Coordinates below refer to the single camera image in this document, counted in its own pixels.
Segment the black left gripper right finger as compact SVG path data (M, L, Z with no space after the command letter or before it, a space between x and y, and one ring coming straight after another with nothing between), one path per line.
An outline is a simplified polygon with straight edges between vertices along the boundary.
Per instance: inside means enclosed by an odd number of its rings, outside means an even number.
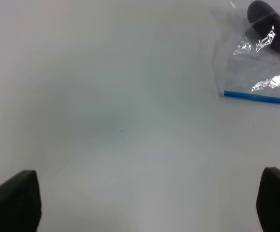
M280 232L280 169L266 167L263 170L256 210L264 232Z

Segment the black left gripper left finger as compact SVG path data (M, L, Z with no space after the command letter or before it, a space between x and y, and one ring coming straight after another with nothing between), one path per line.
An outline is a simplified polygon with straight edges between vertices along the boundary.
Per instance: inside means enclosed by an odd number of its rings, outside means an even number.
M35 170L23 170L0 185L0 232L36 232L41 217Z

